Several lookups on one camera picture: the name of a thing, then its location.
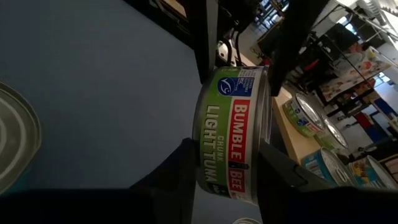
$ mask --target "window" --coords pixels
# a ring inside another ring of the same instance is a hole
[[[385,82],[390,81],[390,78],[387,77],[384,73],[379,73],[379,75],[376,75],[375,77],[373,77],[373,79],[376,81],[376,83],[374,84],[374,87],[377,87]]]
[[[357,32],[355,31],[355,28],[353,27],[352,24],[350,24],[347,20],[347,18],[344,16],[337,23],[340,23],[341,25],[345,26],[346,29],[348,29],[350,32],[352,32],[354,35],[357,35]]]

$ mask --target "red label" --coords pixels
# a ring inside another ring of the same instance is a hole
[[[244,192],[244,170],[228,169],[229,189]]]
[[[250,100],[234,100],[229,127],[228,160],[244,163]]]
[[[229,127],[228,161],[245,163],[246,135],[248,130],[250,100],[234,100]],[[229,188],[244,190],[244,169],[228,169]]]

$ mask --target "green can label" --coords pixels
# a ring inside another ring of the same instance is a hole
[[[312,137],[321,131],[316,124],[313,124],[311,121],[309,121],[304,112],[301,110],[301,107],[299,107],[299,104],[294,99],[286,102],[283,105],[283,109],[287,119],[300,134],[306,137]]]
[[[220,68],[203,100],[200,165],[214,194],[252,202],[252,137],[263,69]]]

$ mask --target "metal can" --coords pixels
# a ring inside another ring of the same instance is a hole
[[[343,134],[328,118],[323,117],[323,122],[325,122],[326,128],[317,133],[315,140],[317,140],[319,145],[322,147],[346,154],[345,152],[348,150],[348,143]]]
[[[349,163],[348,169],[361,187],[398,189],[391,175],[371,156]]]
[[[257,154],[269,142],[268,66],[226,67],[203,85],[193,124],[199,186],[209,193],[257,204]]]
[[[302,160],[303,166],[336,186],[357,185],[354,177],[331,151],[321,148]]]
[[[261,223],[252,218],[240,218],[238,220],[235,220],[235,222],[233,222],[232,224],[261,224]]]
[[[283,105],[283,109],[293,127],[305,137],[313,137],[325,129],[320,113],[311,106],[303,94],[296,93]]]
[[[39,119],[15,90],[0,83],[0,194],[21,188],[41,144]]]

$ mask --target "can lid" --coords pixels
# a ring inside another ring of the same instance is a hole
[[[325,125],[323,124],[320,114],[311,106],[309,100],[300,93],[296,94],[296,99],[300,107],[304,110],[304,113],[310,118],[310,120],[315,123],[319,128],[324,129]]]
[[[391,177],[391,175],[383,168],[383,166],[372,156],[367,156],[367,158],[369,160],[370,165],[379,176],[381,182],[383,182],[383,184],[388,189],[398,189],[397,183]]]
[[[339,131],[339,129],[328,119],[324,118],[324,122],[326,124],[326,128],[329,130],[331,135],[345,148],[348,148],[348,143],[344,138],[343,134]]]
[[[339,186],[354,186],[356,181],[354,177],[346,170],[344,164],[331,151],[321,148],[321,155],[326,168],[328,168],[333,180]]]
[[[20,94],[0,83],[0,193],[24,171],[40,141],[33,109]]]
[[[252,218],[240,218],[238,220],[235,220],[235,222],[233,222],[232,224],[261,224],[261,223]]]

